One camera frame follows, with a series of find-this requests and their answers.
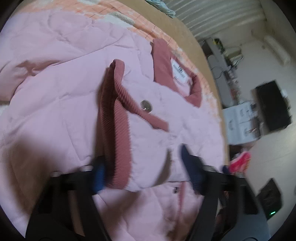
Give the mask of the pink quilted jacket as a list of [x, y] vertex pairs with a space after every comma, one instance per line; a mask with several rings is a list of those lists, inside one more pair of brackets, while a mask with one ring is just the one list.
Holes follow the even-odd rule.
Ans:
[[184, 240], [202, 204], [181, 145], [224, 162], [216, 99], [164, 39], [57, 9], [22, 12], [1, 31], [1, 208], [24, 236], [54, 172], [97, 161], [95, 191], [112, 240]]

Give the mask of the light blue garment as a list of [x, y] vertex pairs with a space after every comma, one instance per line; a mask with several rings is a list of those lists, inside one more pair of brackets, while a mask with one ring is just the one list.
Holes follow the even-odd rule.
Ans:
[[148, 4], [155, 7], [157, 10], [161, 11], [162, 13], [166, 14], [170, 18], [174, 18], [176, 16], [175, 11], [169, 9], [167, 5], [160, 0], [145, 0]]

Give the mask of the white drawer chest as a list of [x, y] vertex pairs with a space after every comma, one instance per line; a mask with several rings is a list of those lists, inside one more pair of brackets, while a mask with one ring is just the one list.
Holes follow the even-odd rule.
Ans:
[[259, 127], [251, 102], [223, 109], [227, 141], [230, 145], [246, 145], [259, 139]]

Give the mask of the white air conditioner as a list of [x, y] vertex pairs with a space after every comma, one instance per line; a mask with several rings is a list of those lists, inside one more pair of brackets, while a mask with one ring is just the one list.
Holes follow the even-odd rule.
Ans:
[[291, 62], [291, 56], [285, 48], [272, 36], [265, 35], [263, 38], [265, 44], [273, 51], [282, 65], [288, 65]]

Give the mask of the orange white checkered blanket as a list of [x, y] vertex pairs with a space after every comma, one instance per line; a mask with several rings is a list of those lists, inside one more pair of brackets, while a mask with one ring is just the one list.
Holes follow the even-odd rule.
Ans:
[[220, 123], [222, 110], [205, 54], [189, 29], [146, 1], [24, 1], [21, 12], [69, 11], [92, 20], [118, 24], [152, 41], [164, 39], [173, 54], [201, 78], [203, 105]]

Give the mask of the grey vanity desk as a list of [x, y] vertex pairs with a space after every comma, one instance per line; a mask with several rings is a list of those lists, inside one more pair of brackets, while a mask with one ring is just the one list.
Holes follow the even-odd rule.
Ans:
[[238, 101], [231, 89], [233, 78], [230, 77], [230, 65], [227, 63], [222, 50], [211, 38], [204, 40], [202, 49], [213, 75], [222, 107], [229, 108], [237, 105]]

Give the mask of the black wall television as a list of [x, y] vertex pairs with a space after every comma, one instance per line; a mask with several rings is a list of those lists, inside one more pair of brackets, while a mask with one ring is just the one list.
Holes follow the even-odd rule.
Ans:
[[255, 87], [255, 94], [269, 133], [282, 130], [292, 123], [287, 103], [275, 80]]

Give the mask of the striped beige curtain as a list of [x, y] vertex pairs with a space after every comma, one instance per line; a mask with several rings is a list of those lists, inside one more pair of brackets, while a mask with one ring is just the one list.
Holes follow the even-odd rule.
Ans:
[[164, 1], [176, 13], [193, 36], [199, 40], [234, 26], [265, 21], [260, 1]]

